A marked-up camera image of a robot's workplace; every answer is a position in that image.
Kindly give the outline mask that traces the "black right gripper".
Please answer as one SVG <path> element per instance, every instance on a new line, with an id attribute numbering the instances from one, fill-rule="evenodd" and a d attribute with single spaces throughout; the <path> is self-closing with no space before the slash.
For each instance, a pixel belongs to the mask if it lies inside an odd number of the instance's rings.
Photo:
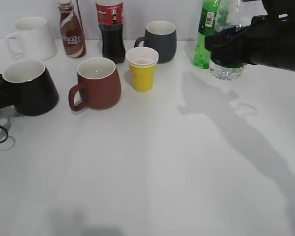
<path id="1" fill-rule="evenodd" d="M 265 14 L 253 14 L 258 0 L 223 0 L 215 34 L 205 37 L 211 61 L 226 68 L 263 65 L 295 71 L 295 0 L 263 0 Z"/>

